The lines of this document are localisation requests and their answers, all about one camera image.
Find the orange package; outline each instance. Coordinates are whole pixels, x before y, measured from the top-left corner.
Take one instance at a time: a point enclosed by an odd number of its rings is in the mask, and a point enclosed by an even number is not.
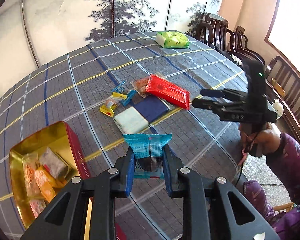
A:
[[[143,98],[145,98],[148,94],[146,93],[146,86],[148,84],[149,77],[141,78],[138,80],[134,80],[131,82],[134,90],[138,92]]]
[[[159,98],[167,100],[171,104],[189,110],[189,91],[181,87],[151,74],[149,82],[146,85],[146,92],[153,94]]]
[[[56,192],[53,188],[62,188],[65,185],[64,183],[61,183],[59,180],[52,177],[43,166],[40,166],[34,172],[34,178],[40,188],[41,194],[48,202],[50,202],[56,196]]]
[[[27,196],[32,198],[42,198],[40,189],[34,179],[34,171],[38,167],[38,154],[27,154],[22,157],[23,175],[25,177],[25,185]]]

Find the red snack package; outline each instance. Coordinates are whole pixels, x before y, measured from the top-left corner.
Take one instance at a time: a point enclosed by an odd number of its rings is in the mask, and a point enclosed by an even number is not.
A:
[[[169,103],[189,110],[189,91],[162,79],[156,75],[151,75],[146,86],[146,91],[159,98],[167,100]]]

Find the green snack package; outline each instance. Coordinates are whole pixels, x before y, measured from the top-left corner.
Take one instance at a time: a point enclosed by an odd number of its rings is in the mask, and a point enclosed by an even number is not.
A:
[[[157,32],[155,42],[163,48],[187,49],[189,48],[189,39],[183,33],[162,31]]]

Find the wall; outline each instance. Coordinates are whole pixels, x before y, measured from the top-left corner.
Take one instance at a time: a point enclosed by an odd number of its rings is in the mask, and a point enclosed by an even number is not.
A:
[[[228,29],[234,31],[244,0],[222,0],[219,15],[228,20]]]
[[[244,0],[237,25],[245,28],[248,48],[263,56],[269,64],[278,53],[265,41],[277,0]]]
[[[204,9],[219,11],[222,0],[24,0],[30,40],[39,64],[89,42],[129,33],[179,30],[194,34]],[[25,38],[20,0],[0,8],[0,97],[36,69]]]
[[[6,0],[0,8],[0,97],[35,69],[24,36],[20,0]]]

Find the blue gripper pad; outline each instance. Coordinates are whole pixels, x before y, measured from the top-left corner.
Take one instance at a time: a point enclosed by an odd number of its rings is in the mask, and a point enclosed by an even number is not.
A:
[[[171,197],[172,182],[171,182],[171,173],[170,173],[169,163],[168,163],[167,155],[165,152],[166,146],[167,145],[165,145],[162,149],[163,150],[162,151],[162,168],[163,168],[164,182],[166,184],[166,191],[168,193],[168,196]]]
[[[200,91],[200,95],[205,97],[212,97],[212,98],[222,98],[225,96],[221,90],[205,89],[205,88]]]
[[[123,164],[121,174],[120,174],[120,184],[123,185],[126,197],[129,196],[132,190],[133,175],[135,168],[135,158],[132,149],[129,147],[125,157],[125,162]]]

